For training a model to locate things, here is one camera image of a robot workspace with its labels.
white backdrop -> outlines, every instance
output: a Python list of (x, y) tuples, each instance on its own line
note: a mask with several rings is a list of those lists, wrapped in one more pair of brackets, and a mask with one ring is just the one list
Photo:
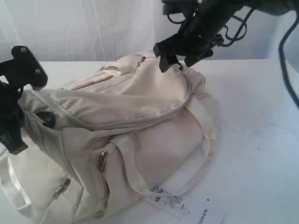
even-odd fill
[[(247, 11), (237, 14), (244, 17)], [(285, 21), (254, 12), (246, 37), (216, 49), (211, 59), (274, 57)], [(240, 24), (228, 24), (233, 35)], [(11, 58), (10, 49), (20, 44), (40, 61), (115, 60), (151, 48), (177, 29), (162, 15), (160, 0), (0, 0), (0, 61)]]

metal zipper pull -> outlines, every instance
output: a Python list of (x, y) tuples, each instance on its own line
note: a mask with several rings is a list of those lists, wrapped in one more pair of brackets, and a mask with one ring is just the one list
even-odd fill
[(98, 162), (99, 162), (99, 171), (101, 171), (101, 172), (104, 172), (107, 157), (108, 157), (108, 152), (107, 151), (103, 151), (99, 155), (99, 160), (98, 160)]
[(67, 189), (67, 187), (70, 185), (70, 183), (71, 183), (70, 178), (66, 178), (65, 181), (63, 181), (63, 183), (53, 193), (53, 198), (57, 199), (58, 196)]
[(144, 62), (145, 59), (146, 59), (146, 56), (143, 56), (143, 57), (141, 58), (141, 60), (140, 60), (140, 61), (138, 62), (138, 64), (137, 64), (137, 68), (140, 67), (141, 63)]

backpack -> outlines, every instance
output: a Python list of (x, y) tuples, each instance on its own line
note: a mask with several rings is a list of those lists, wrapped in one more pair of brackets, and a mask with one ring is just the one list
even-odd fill
[[(198, 172), (174, 192), (183, 194), (214, 154), (205, 78), (184, 65), (162, 73), (152, 51), (59, 90), (24, 91), (19, 105), (28, 148), (13, 155), (0, 146), (0, 178), (15, 209), (35, 223), (104, 219), (141, 196), (168, 196), (150, 190), (209, 141)], [(41, 112), (54, 115), (52, 128)]]

bag handle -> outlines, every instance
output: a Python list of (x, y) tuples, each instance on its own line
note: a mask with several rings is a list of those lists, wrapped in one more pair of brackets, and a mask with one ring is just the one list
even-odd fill
[[(215, 152), (215, 137), (216, 130), (213, 126), (212, 119), (206, 112), (205, 108), (198, 102), (195, 97), (192, 97), (186, 108), (191, 112), (191, 114), (198, 121), (204, 137), (210, 140), (210, 150), (208, 156), (204, 162), (204, 165), (198, 169), (196, 174), (180, 189), (173, 192), (173, 195), (179, 196), (187, 191), (189, 191), (195, 184), (197, 184), (202, 178), (204, 173), (207, 171), (209, 164), (211, 163), (212, 157)], [(127, 174), (127, 179), (130, 187), (137, 193), (143, 196), (169, 196), (166, 193), (155, 193), (147, 189), (146, 183), (139, 173), (136, 164), (132, 161), (135, 161), (134, 150), (136, 148), (135, 136), (133, 134), (123, 134), (117, 136), (111, 141), (114, 143), (120, 150)]]

cream duffel bag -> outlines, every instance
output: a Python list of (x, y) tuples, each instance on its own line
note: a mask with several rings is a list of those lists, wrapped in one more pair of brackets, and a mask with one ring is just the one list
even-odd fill
[[(208, 140), (205, 162), (174, 194), (199, 181), (215, 139), (205, 78), (185, 66), (161, 73), (158, 65), (145, 51), (63, 89), (24, 92), (29, 147), (18, 155), (0, 147), (1, 185), (20, 213), (69, 224), (104, 219), (141, 196), (164, 196), (150, 190)], [(38, 112), (54, 114), (55, 125), (43, 125)]]

